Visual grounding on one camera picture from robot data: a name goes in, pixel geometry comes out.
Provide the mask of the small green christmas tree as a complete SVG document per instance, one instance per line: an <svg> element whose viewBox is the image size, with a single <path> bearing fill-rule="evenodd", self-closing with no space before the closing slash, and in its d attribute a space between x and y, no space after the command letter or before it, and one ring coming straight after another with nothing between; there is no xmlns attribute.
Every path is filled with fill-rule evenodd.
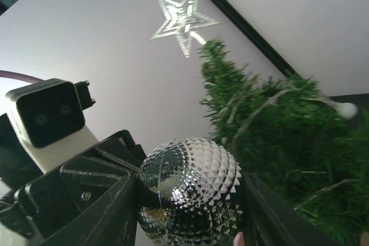
<svg viewBox="0 0 369 246"><path fill-rule="evenodd" d="M353 126L313 80L246 74L219 40L200 53L212 138L303 218L358 245L368 231L368 110Z"/></svg>

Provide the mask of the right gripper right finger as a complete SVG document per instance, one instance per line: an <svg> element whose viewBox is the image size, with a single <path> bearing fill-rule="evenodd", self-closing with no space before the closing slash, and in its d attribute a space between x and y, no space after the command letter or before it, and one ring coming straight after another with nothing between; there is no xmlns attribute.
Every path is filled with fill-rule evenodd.
<svg viewBox="0 0 369 246"><path fill-rule="evenodd" d="M245 245L339 245L255 174L242 173L241 196Z"/></svg>

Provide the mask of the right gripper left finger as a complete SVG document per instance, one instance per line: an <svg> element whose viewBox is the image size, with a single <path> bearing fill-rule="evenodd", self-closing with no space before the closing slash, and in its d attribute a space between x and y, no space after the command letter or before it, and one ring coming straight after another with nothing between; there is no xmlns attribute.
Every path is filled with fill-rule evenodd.
<svg viewBox="0 0 369 246"><path fill-rule="evenodd" d="M52 172L28 186L42 245L134 245L136 178L119 172Z"/></svg>

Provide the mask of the silver star tree topper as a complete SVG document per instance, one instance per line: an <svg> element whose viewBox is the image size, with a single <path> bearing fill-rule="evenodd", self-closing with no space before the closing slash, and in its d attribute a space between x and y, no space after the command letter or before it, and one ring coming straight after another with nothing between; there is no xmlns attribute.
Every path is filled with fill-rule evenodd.
<svg viewBox="0 0 369 246"><path fill-rule="evenodd" d="M199 0L182 0L182 2L158 0L158 3L164 14L165 21L151 39L175 36L186 58L189 58L191 55L193 39L202 46L207 43L203 36L198 33L198 30L220 23L198 11Z"/></svg>

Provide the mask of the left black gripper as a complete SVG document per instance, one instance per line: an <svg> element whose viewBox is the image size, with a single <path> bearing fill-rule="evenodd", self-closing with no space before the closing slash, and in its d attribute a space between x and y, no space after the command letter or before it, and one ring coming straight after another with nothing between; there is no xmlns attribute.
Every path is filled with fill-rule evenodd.
<svg viewBox="0 0 369 246"><path fill-rule="evenodd" d="M134 240L136 176L145 158L126 130L51 172L1 167L2 240Z"/></svg>

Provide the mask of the pink cone ornament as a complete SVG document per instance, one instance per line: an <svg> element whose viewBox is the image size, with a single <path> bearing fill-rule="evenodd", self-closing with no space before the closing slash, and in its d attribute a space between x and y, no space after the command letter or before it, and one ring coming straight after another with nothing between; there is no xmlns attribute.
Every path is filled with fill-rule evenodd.
<svg viewBox="0 0 369 246"><path fill-rule="evenodd" d="M233 240L233 246L245 246L244 243L244 235L242 232L238 233L234 240Z"/></svg>

